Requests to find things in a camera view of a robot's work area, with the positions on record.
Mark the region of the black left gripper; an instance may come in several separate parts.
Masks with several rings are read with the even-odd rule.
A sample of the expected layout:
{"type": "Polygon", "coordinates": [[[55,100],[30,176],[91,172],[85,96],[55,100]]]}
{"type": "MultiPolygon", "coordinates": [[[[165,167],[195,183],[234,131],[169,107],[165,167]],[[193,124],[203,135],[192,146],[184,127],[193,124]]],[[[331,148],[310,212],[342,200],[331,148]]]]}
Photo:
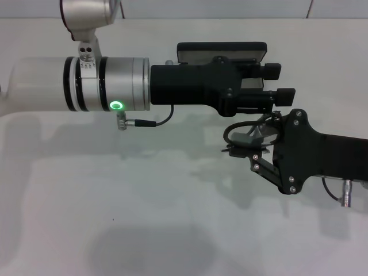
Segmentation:
{"type": "Polygon", "coordinates": [[[236,59],[234,66],[225,57],[215,57],[204,65],[154,65],[150,75],[151,103],[205,105],[223,117],[233,117],[242,77],[278,80],[280,73],[279,63],[261,65],[256,59],[236,59]]]}

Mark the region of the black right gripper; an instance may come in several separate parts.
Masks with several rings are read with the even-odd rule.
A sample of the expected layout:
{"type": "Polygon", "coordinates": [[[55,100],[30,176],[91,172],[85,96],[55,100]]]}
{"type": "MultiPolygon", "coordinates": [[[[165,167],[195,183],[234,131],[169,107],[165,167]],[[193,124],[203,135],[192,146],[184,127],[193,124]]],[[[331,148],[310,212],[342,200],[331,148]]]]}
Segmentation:
{"type": "Polygon", "coordinates": [[[282,128],[274,144],[273,164],[262,158],[262,151],[230,146],[229,156],[249,158],[251,171],[268,180],[283,194],[296,194],[310,177],[323,176],[367,182],[367,140],[328,135],[314,130],[306,111],[294,109],[282,116],[273,107],[290,107],[296,90],[229,88],[229,115],[263,114],[258,126],[282,128]]]}

